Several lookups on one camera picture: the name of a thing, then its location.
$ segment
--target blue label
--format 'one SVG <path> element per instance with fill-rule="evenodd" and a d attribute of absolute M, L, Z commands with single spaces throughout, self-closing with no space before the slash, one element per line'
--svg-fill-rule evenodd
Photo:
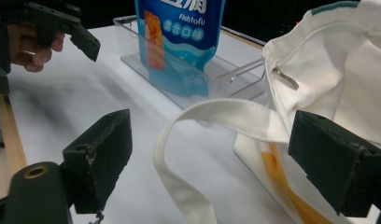
<path fill-rule="evenodd" d="M 135 0 L 138 33 L 161 47 L 140 41 L 152 84 L 179 95 L 208 95 L 202 71 L 217 51 L 224 2 Z"/>

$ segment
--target white tabletop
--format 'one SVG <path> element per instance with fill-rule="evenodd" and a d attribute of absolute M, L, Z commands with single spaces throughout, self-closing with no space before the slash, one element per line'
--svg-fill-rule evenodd
<path fill-rule="evenodd" d="M 152 164 L 160 130 L 181 109 L 120 60 L 114 26 L 91 32 L 101 42 L 96 63 L 68 36 L 63 52 L 54 53 L 42 72 L 12 66 L 9 98 L 28 164 L 61 163 L 62 150 L 99 118 L 130 108 L 133 154 L 108 199 L 103 223 L 187 223 Z M 261 57 L 260 50 L 226 35 L 217 54 L 238 65 Z M 222 127 L 183 121 L 167 142 L 167 163 L 207 195 L 219 223 L 293 223 L 233 153 L 234 138 Z M 72 213 L 76 224 L 93 221 L 92 215 Z"/>

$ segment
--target clear acrylic container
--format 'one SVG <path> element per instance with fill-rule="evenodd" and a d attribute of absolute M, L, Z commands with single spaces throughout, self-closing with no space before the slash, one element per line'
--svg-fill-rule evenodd
<path fill-rule="evenodd" d="M 205 70 L 201 71 L 139 35 L 135 15 L 115 18 L 113 22 L 121 60 L 181 109 L 217 98 L 265 102 L 266 82 L 262 58 L 236 66 L 216 55 L 207 63 Z M 163 51 L 164 59 L 172 65 L 169 71 L 147 65 L 140 56 L 140 50 L 146 44 Z M 194 79 L 183 77 L 184 74 L 191 74 Z"/>

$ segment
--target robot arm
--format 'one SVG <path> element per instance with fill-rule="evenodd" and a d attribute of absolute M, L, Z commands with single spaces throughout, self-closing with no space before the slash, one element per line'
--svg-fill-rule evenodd
<path fill-rule="evenodd" d="M 81 10 L 61 0 L 0 0 L 0 93 L 9 94 L 10 72 L 7 26 L 30 22 L 36 26 L 36 41 L 50 47 L 56 32 L 71 35 L 71 41 L 87 57 L 96 61 L 100 42 L 87 31 L 80 20 Z"/>

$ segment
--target bag zipper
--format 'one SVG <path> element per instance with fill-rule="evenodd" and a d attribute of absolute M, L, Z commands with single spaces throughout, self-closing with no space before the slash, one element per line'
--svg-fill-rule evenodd
<path fill-rule="evenodd" d="M 277 74 L 280 78 L 280 80 L 288 87 L 292 88 L 293 90 L 298 90 L 299 89 L 299 84 L 292 78 L 281 72 L 281 70 L 275 66 L 273 69 L 273 73 Z"/>

